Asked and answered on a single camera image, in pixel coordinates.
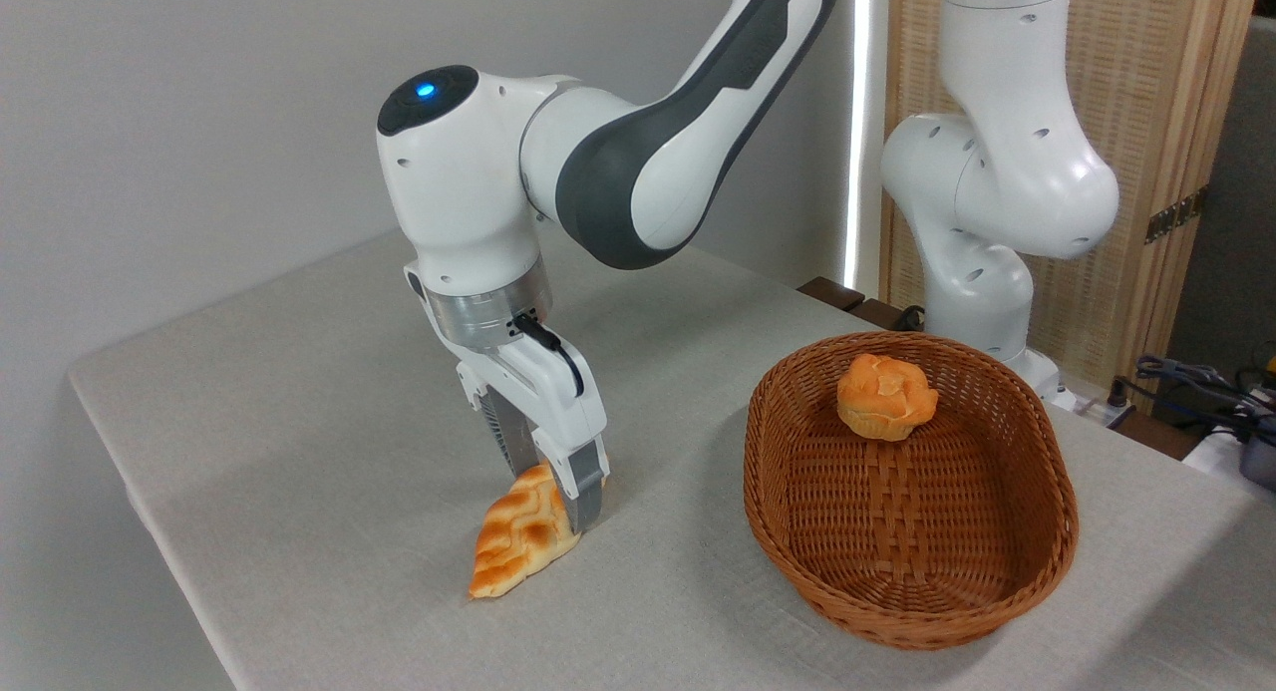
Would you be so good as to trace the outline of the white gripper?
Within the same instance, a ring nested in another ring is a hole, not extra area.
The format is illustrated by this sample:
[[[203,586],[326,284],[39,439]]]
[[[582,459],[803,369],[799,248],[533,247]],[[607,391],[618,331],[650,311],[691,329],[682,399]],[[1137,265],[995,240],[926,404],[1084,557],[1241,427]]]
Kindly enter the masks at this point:
[[[570,344],[550,351],[532,338],[490,351],[456,346],[456,354],[466,396],[484,416],[507,467],[518,478],[542,455],[570,532],[588,532],[602,510],[609,460],[601,439],[607,419],[583,356]]]

